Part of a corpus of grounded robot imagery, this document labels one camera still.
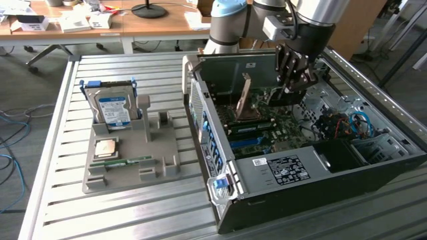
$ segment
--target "hard drive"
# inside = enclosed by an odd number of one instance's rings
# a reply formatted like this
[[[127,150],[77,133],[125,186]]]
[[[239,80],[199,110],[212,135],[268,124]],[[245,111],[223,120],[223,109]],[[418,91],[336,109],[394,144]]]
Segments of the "hard drive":
[[[88,100],[93,121],[105,123],[109,130],[128,127],[131,120],[140,119],[136,106],[136,82],[128,81],[80,81],[80,90]]]

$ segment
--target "black lamp base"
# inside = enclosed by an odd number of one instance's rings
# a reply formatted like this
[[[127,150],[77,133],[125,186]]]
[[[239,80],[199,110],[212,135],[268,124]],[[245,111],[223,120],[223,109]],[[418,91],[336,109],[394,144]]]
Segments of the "black lamp base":
[[[168,11],[157,5],[149,4],[149,8],[145,4],[136,5],[132,7],[132,13],[144,19],[156,19],[167,15]]]

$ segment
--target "red cable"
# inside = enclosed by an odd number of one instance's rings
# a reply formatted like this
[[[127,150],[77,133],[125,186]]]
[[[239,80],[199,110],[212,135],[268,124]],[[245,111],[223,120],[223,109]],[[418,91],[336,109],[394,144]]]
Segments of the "red cable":
[[[337,138],[337,135],[339,135],[340,122],[341,122],[343,120],[345,120],[345,118],[340,118],[340,119],[337,120],[337,123],[336,123],[335,137],[333,137],[335,139]]]

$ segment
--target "circuit board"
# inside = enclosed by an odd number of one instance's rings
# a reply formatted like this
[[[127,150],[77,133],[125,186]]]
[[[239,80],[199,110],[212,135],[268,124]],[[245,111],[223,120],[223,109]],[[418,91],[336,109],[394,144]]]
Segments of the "circuit board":
[[[304,137],[297,121],[285,106],[268,106],[264,101],[264,89],[251,89],[249,101],[256,109],[259,119],[255,121],[237,121],[235,118],[235,104],[215,105],[216,112],[224,131],[228,133],[228,142],[236,159],[248,158],[291,149],[297,149],[308,142]],[[256,129],[253,126],[269,126],[265,129]],[[257,139],[248,145],[233,145],[244,139]]]

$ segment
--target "blue cable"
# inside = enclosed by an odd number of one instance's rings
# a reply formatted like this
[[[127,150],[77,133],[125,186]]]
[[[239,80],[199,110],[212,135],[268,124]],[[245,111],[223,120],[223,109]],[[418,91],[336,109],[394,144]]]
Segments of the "blue cable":
[[[362,111],[355,111],[352,114],[349,114],[349,117],[348,117],[349,126],[351,126],[351,129],[355,133],[358,133],[358,129],[356,129],[355,125],[352,124],[352,122],[353,122],[352,115],[362,115],[364,117],[366,124],[368,127],[368,135],[372,137],[374,136],[374,128],[372,128],[372,124],[371,124],[368,115]]]
[[[0,154],[0,157],[5,157],[5,158],[8,158],[8,159],[11,159],[13,161],[13,163],[16,165],[16,168],[17,168],[19,177],[20,177],[20,184],[21,184],[20,196],[9,206],[7,206],[5,208],[3,208],[3,210],[0,210],[0,214],[3,214],[5,212],[5,210],[8,210],[11,207],[13,207],[13,205],[23,199],[24,193],[25,193],[25,185],[24,185],[23,170],[21,170],[21,166],[20,166],[19,161],[16,161],[13,157],[11,157],[9,155],[5,155],[5,154]]]
[[[5,118],[4,116],[0,116],[0,119],[3,119],[4,121],[7,121],[11,124],[21,124],[21,125],[25,125],[25,127],[27,127],[27,131],[25,131],[24,135],[15,142],[12,142],[11,144],[7,144],[5,142],[3,143],[3,146],[0,146],[0,149],[4,149],[5,147],[9,147],[13,144],[16,144],[20,140],[23,140],[27,137],[27,135],[29,134],[31,127],[27,122],[12,121],[11,119]]]

